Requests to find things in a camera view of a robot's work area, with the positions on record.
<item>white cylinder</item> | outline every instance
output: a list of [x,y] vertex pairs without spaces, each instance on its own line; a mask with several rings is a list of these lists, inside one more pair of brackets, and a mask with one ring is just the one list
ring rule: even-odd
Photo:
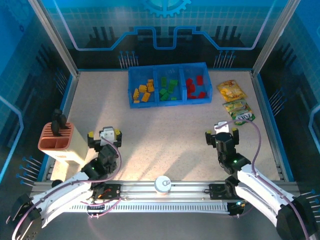
[[171,189],[171,180],[167,176],[158,176],[154,181],[155,191],[160,195],[166,195]]

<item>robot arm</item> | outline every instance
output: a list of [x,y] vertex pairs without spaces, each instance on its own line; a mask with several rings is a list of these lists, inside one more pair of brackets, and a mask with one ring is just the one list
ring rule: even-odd
[[47,226],[70,206],[89,199],[94,201],[108,198],[107,195],[104,198],[100,197],[100,193],[108,187],[103,181],[117,168],[116,160],[119,157],[108,142],[120,147],[122,133],[113,127],[104,127],[100,132],[101,139],[94,140],[93,137],[93,132],[90,132],[87,136],[88,145],[98,152],[98,156],[87,163],[80,172],[63,183],[60,180],[54,181],[52,189],[46,192],[32,198],[24,194],[17,199],[7,219],[7,223],[17,230],[12,239],[33,240],[41,228]]
[[317,232],[318,226],[307,199],[293,196],[270,181],[258,169],[253,170],[251,162],[236,152],[235,145],[239,144],[238,130],[233,129],[231,135],[228,125],[219,127],[226,123],[219,122],[215,126],[216,134],[206,132],[205,138],[208,145],[217,149],[219,164],[230,175],[225,180],[229,197],[240,197],[251,203],[272,222],[283,240],[305,239],[291,204],[301,216],[307,233],[311,236]]

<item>white table surface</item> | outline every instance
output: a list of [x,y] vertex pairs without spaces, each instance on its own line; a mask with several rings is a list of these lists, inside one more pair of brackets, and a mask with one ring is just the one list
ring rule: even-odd
[[[217,151],[206,144],[205,132],[213,131],[214,124],[219,121],[231,120],[216,86],[236,80],[247,94],[247,103],[256,117],[254,123],[261,131],[262,145],[256,167],[269,179],[279,180],[249,72],[210,71],[209,75],[213,88],[209,104],[130,109],[128,72],[82,72],[68,121],[74,123],[84,139],[90,131],[94,131],[97,139],[99,131],[106,126],[122,131],[122,147],[119,148],[122,168],[114,180],[153,181],[160,175],[176,181],[224,180],[228,175],[219,166]],[[238,129],[237,152],[252,160],[258,135],[249,123]],[[86,162],[94,156],[94,150],[90,149]],[[56,161],[51,179],[65,180],[81,167]]]

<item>orange utensil holder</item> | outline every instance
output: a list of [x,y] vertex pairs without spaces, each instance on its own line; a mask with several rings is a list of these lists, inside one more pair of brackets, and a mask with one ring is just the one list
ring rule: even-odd
[[80,165],[85,163],[88,145],[73,123],[67,122],[69,129],[60,129],[61,136],[54,136],[51,122],[47,123],[41,133],[38,149],[59,162],[73,161]]

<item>blue sorting tray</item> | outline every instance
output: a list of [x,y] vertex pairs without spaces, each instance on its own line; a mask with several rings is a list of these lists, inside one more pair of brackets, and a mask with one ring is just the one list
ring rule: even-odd
[[[202,76],[203,85],[197,85],[197,76]],[[212,101],[212,85],[209,77],[208,69],[205,62],[198,63],[182,63],[168,65],[153,66],[133,66],[128,70],[128,97],[130,108],[150,108],[161,106],[176,106],[187,104],[205,104]],[[166,79],[165,87],[162,85],[162,78]],[[200,92],[205,92],[205,98],[187,99],[186,80],[192,79],[195,85],[194,96],[198,96]],[[151,93],[148,102],[141,102],[143,93],[139,94],[140,103],[134,103],[133,95],[135,89],[140,85],[146,85],[149,79],[153,79],[154,92]],[[159,92],[162,89],[168,91],[171,80],[177,80],[177,85],[173,92],[169,94],[167,100],[161,100]]]

